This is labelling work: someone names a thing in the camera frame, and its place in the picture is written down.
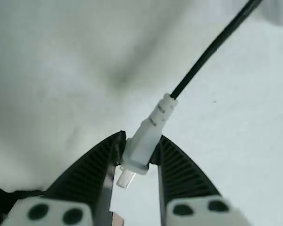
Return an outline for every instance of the metal pin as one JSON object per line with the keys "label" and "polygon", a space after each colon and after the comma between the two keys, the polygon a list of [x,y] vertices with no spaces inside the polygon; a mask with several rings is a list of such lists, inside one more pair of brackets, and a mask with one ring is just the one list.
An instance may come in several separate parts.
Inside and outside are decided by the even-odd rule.
{"label": "metal pin", "polygon": [[121,167],[121,170],[123,172],[117,181],[117,186],[121,188],[128,188],[136,173],[131,172],[123,167]]}

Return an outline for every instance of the connector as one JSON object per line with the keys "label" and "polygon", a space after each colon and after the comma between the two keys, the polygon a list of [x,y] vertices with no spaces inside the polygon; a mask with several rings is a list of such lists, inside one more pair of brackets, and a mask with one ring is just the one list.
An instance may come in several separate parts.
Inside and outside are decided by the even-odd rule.
{"label": "connector", "polygon": [[162,129],[176,105],[177,100],[165,94],[135,135],[127,140],[122,157],[122,166],[126,170],[142,175],[148,172],[149,161],[160,141]]}

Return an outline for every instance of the white connector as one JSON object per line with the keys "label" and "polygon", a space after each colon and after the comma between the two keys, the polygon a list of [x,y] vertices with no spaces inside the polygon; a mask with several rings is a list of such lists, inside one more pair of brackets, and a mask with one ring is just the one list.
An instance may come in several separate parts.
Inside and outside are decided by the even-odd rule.
{"label": "white connector", "polygon": [[164,95],[164,98],[159,101],[150,116],[141,123],[135,135],[127,140],[122,157],[122,167],[133,173],[142,175],[147,173],[150,158],[162,136],[162,129],[176,105],[177,100],[171,98],[169,94]]}

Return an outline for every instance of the white fabric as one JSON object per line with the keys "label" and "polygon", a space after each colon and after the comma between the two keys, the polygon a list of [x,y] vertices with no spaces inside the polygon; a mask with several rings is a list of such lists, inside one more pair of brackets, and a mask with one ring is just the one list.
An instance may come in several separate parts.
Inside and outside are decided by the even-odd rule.
{"label": "white fabric", "polygon": [[[132,136],[245,2],[0,0],[0,188],[46,188],[105,137]],[[179,96],[164,134],[252,224],[283,226],[283,27],[260,11]],[[157,226],[157,187],[151,167],[112,209]]]}

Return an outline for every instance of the black cable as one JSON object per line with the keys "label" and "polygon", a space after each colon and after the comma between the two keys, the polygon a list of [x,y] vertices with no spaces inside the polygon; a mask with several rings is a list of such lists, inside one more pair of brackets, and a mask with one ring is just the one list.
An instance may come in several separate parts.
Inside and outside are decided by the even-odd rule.
{"label": "black cable", "polygon": [[229,25],[217,36],[210,44],[206,51],[201,55],[192,69],[186,74],[178,86],[174,89],[171,97],[176,99],[183,89],[189,84],[196,73],[202,68],[207,60],[218,50],[218,48],[227,40],[228,37],[243,23],[243,21],[256,9],[262,0],[249,0],[241,9],[237,16],[229,23]]}

